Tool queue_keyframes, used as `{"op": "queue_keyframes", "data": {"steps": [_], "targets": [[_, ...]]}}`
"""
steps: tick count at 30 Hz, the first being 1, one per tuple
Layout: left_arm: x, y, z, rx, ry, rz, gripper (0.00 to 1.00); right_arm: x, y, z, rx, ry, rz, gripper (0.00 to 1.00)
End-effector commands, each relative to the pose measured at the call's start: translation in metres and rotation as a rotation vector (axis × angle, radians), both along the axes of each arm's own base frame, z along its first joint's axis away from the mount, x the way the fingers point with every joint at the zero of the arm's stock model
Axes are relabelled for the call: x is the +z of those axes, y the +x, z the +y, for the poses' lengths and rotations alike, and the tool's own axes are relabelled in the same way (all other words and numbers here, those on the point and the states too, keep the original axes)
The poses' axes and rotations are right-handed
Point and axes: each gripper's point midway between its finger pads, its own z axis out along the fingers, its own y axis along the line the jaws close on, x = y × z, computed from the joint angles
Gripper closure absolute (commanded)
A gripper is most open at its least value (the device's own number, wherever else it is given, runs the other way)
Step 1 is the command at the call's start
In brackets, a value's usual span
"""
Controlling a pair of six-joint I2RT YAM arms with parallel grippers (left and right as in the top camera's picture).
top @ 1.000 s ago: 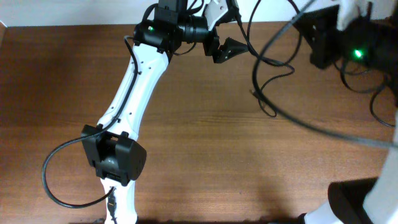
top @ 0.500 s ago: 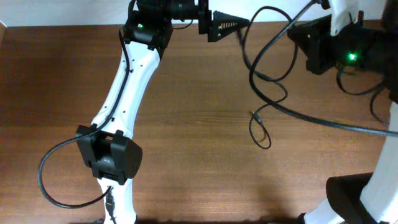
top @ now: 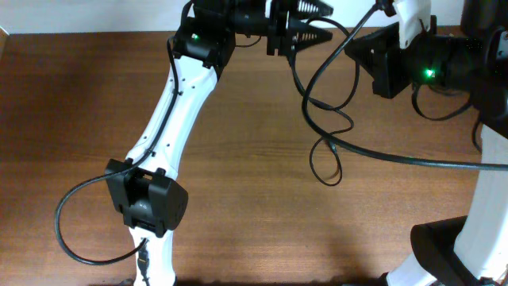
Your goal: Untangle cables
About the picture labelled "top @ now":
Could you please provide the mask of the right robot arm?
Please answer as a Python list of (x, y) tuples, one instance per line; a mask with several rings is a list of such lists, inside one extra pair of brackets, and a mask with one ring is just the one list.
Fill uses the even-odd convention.
[(461, 29), (483, 42), (475, 66), (447, 44), (429, 83), (468, 91), (479, 117), (479, 177), (468, 215), (416, 225), (413, 252), (376, 285), (495, 285), (507, 279), (507, 3), (466, 1)]

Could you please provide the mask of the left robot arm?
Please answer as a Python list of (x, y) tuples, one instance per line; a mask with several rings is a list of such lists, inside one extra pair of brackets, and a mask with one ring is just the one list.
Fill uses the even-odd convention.
[(239, 34), (267, 39), (267, 54), (291, 56), (329, 41), (309, 24), (333, 8), (322, 1), (210, 1), (189, 3), (167, 43), (171, 67), (160, 100), (124, 160), (106, 166), (114, 209), (136, 245), (136, 285), (173, 285), (172, 238), (187, 208), (177, 182), (179, 162), (198, 113), (214, 91)]

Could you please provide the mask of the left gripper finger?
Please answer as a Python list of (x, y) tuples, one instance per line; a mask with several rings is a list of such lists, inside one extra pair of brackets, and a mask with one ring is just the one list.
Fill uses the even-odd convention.
[(289, 19), (287, 32), (290, 38), (288, 43), (290, 54), (331, 41), (333, 38), (330, 31), (312, 26), (293, 17)]
[(333, 7), (321, 0), (297, 0), (291, 5), (291, 16), (297, 19), (328, 17), (333, 14)]

